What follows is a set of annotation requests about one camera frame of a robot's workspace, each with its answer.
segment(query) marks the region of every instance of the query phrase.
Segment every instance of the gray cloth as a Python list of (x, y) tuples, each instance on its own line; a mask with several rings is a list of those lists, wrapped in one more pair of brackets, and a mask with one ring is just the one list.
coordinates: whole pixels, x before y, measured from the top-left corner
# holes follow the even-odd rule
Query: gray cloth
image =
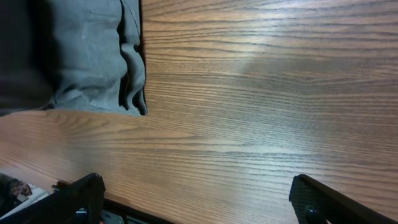
[(55, 90), (48, 108), (146, 114), (138, 0), (29, 4), (35, 63)]

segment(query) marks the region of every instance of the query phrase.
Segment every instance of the wooden table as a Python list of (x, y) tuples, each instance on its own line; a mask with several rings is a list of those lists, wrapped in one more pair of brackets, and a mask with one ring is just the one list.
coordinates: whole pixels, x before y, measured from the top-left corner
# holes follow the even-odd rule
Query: wooden table
[(398, 220), (398, 1), (144, 0), (149, 114), (0, 119), (0, 172), (177, 223), (297, 223), (308, 174)]

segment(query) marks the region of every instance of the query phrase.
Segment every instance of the wood grain surface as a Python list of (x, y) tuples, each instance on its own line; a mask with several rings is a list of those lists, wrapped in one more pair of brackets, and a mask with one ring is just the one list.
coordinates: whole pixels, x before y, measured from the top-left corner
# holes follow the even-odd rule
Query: wood grain surface
[(398, 1), (142, 1), (148, 115), (0, 118), (0, 172), (177, 223), (297, 223), (308, 174), (398, 220)]

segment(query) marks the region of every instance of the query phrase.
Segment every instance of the gray fabric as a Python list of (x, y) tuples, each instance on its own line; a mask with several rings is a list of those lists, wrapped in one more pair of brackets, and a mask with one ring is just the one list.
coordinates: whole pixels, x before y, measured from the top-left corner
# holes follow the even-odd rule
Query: gray fabric
[(31, 62), (25, 0), (0, 1), (0, 115), (46, 105), (52, 88)]
[(135, 50), (140, 44), (138, 0), (29, 4), (36, 63), (55, 90), (50, 107), (146, 114), (145, 68)]

